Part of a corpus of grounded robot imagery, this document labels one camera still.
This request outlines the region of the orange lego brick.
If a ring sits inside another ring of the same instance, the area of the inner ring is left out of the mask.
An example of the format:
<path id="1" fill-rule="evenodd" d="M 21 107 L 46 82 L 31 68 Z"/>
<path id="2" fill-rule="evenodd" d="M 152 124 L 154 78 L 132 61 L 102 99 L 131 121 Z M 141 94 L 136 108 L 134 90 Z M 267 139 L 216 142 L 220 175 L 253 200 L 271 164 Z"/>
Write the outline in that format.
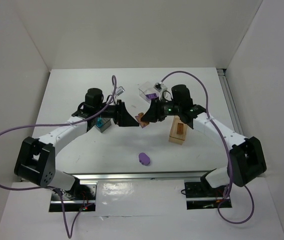
<path id="1" fill-rule="evenodd" d="M 141 121 L 141 118 L 144 116 L 144 113 L 140 112 L 135 116 L 135 119 L 139 123 L 141 128 L 144 128 L 149 125 L 149 122 Z"/>

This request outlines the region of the purple rectangular lego brick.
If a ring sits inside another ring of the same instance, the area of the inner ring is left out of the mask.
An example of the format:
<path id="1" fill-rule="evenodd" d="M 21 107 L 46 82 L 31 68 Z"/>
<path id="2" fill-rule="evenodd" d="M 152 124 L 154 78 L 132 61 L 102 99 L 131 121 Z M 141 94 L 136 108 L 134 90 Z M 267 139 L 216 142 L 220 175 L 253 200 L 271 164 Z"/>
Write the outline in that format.
<path id="1" fill-rule="evenodd" d="M 158 97 L 156 93 L 146 94 L 145 96 L 148 100 L 152 100 Z"/>

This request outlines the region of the purple rounded lego piece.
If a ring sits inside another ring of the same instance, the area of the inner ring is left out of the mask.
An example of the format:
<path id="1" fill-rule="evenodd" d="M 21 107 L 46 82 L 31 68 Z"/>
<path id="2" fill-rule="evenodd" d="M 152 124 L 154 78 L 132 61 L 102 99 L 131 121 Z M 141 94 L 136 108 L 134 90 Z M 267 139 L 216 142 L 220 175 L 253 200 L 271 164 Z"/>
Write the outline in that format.
<path id="1" fill-rule="evenodd" d="M 150 160 L 150 157 L 146 153 L 144 152 L 139 153 L 138 159 L 139 159 L 140 164 L 144 166 L 150 165 L 151 160 Z"/>

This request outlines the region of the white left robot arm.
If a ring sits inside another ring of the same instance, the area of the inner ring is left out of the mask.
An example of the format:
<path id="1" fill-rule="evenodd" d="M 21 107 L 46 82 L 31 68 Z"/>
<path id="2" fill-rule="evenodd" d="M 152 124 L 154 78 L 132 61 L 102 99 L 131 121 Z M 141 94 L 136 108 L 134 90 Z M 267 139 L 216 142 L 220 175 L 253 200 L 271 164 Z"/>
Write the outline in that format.
<path id="1" fill-rule="evenodd" d="M 25 138 L 14 168 L 15 175 L 42 188 L 58 188 L 72 198 L 88 196 L 89 188 L 81 185 L 77 177 L 56 169 L 58 153 L 93 128 L 98 118 L 112 119 L 120 127 L 139 126 L 120 99 L 114 105 L 108 105 L 103 100 L 101 89 L 90 88 L 84 102 L 78 106 L 64 126 L 39 138 Z"/>

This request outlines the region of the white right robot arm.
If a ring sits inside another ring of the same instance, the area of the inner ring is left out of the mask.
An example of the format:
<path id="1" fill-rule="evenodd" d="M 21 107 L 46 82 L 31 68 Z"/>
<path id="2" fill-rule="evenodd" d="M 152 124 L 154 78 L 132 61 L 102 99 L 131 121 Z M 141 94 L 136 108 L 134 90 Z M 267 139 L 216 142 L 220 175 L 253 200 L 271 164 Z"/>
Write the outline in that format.
<path id="1" fill-rule="evenodd" d="M 171 91 L 170 101 L 159 97 L 152 99 L 149 110 L 141 120 L 156 123 L 167 116 L 178 116 L 191 129 L 225 148 L 227 166 L 211 170 L 201 177 L 200 181 L 205 190 L 231 184 L 243 187 L 266 171 L 262 146 L 257 138 L 240 135 L 208 116 L 204 107 L 193 103 L 186 85 L 176 85 Z"/>

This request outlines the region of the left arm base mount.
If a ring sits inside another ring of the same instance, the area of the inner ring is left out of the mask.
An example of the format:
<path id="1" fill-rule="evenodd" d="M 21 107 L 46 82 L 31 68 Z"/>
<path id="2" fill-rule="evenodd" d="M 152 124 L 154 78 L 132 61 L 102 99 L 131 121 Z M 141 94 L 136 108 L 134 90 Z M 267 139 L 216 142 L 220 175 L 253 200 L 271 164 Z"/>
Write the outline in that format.
<path id="1" fill-rule="evenodd" d="M 96 210 L 97 183 L 88 182 L 84 184 L 84 186 L 85 191 L 80 193 L 79 196 L 72 196 L 65 191 L 62 191 L 65 212 L 77 212 L 81 208 L 84 208 L 83 212 L 94 212 Z M 52 192 L 51 194 L 49 212 L 62 212 L 62 203 L 56 192 Z"/>

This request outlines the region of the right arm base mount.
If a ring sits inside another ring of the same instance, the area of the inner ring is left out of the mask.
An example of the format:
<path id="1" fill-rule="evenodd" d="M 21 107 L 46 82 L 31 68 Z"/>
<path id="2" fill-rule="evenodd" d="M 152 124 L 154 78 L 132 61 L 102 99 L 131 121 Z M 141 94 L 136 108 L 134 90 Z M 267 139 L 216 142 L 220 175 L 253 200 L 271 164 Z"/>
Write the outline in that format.
<path id="1" fill-rule="evenodd" d="M 225 186 L 204 189 L 200 182 L 185 182 L 184 189 L 180 191 L 186 197 L 188 210 L 216 209 L 224 201 Z"/>

